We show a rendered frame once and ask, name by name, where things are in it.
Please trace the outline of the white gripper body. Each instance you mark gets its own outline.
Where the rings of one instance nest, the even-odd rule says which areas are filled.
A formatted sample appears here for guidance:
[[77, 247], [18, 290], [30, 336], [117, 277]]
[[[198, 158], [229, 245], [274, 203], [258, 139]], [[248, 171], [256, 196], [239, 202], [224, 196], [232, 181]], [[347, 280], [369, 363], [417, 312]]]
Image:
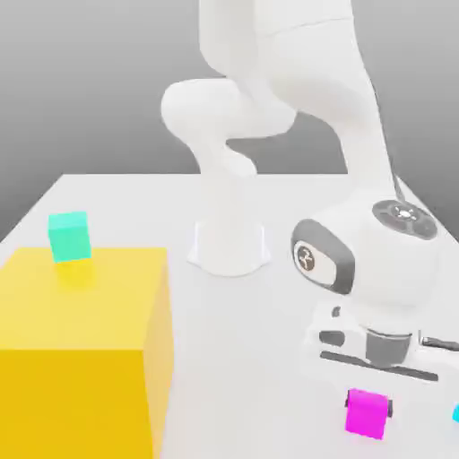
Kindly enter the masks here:
[[356, 388], [390, 397], [409, 397], [440, 386], [435, 370], [404, 365], [379, 368], [363, 358], [327, 350], [312, 351], [312, 381], [322, 392], [344, 394]]

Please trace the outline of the small magenta cube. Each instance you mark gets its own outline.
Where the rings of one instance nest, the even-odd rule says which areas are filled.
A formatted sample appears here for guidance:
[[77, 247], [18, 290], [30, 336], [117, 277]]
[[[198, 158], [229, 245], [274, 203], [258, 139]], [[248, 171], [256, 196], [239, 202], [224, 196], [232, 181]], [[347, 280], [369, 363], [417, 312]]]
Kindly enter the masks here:
[[382, 440], [387, 419], [387, 396], [351, 389], [345, 420], [347, 432]]

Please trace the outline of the small teal cube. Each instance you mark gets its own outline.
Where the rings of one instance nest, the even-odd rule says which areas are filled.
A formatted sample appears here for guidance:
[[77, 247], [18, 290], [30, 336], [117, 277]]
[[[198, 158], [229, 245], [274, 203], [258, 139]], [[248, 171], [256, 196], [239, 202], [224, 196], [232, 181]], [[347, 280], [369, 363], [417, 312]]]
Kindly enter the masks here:
[[48, 216], [48, 238], [55, 263], [91, 258], [86, 212], [50, 214]]

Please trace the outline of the large yellow box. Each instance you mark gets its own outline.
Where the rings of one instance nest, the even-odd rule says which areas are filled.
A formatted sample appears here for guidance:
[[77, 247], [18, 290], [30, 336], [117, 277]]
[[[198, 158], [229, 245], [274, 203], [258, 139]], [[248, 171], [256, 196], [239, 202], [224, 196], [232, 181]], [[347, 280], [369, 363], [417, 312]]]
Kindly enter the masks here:
[[160, 459], [173, 364], [164, 249], [0, 267], [0, 459]]

